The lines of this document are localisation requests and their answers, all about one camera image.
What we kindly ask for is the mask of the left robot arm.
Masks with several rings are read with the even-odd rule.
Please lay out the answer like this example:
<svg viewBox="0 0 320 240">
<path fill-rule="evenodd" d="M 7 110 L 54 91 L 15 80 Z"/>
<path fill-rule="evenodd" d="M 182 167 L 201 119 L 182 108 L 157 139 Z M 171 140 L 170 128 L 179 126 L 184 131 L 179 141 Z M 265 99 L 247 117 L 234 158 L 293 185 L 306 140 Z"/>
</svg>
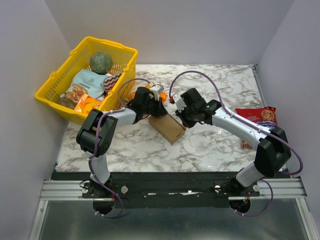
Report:
<svg viewBox="0 0 320 240">
<path fill-rule="evenodd" d="M 138 87 L 134 98 L 118 110 L 106 112 L 93 109 L 81 126 L 76 142 L 88 157 L 90 184 L 101 198 L 113 193 L 107 182 L 111 176 L 107 163 L 107 151 L 117 128 L 134 125 L 145 116 L 163 117 L 168 112 L 161 97 L 164 87 L 160 84 L 151 88 Z"/>
</svg>

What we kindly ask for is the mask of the brown cardboard express box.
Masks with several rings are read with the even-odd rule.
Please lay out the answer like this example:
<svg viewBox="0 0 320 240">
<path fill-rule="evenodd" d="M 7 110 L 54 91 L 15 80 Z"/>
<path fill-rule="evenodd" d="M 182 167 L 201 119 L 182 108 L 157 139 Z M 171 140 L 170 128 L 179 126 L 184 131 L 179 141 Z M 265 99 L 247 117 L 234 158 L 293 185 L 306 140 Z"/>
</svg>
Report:
<svg viewBox="0 0 320 240">
<path fill-rule="evenodd" d="M 162 117 L 151 116 L 148 119 L 149 124 L 160 133 L 171 145 L 182 138 L 186 132 L 186 128 L 182 126 L 170 114 Z"/>
</svg>

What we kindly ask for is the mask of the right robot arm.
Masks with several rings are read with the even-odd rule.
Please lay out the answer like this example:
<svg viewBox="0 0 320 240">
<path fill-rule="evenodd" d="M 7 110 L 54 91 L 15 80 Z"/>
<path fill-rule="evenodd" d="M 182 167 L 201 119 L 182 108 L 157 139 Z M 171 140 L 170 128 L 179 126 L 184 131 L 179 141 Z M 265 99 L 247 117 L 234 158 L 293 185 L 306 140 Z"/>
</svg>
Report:
<svg viewBox="0 0 320 240">
<path fill-rule="evenodd" d="M 256 151 L 254 161 L 226 184 L 226 191 L 232 195 L 241 196 L 256 181 L 274 177 L 292 156 L 282 128 L 269 129 L 253 123 L 217 100 L 206 102 L 195 88 L 183 94 L 173 94 L 170 102 L 176 105 L 175 114 L 185 127 L 192 128 L 199 123 L 222 128 L 247 142 Z"/>
</svg>

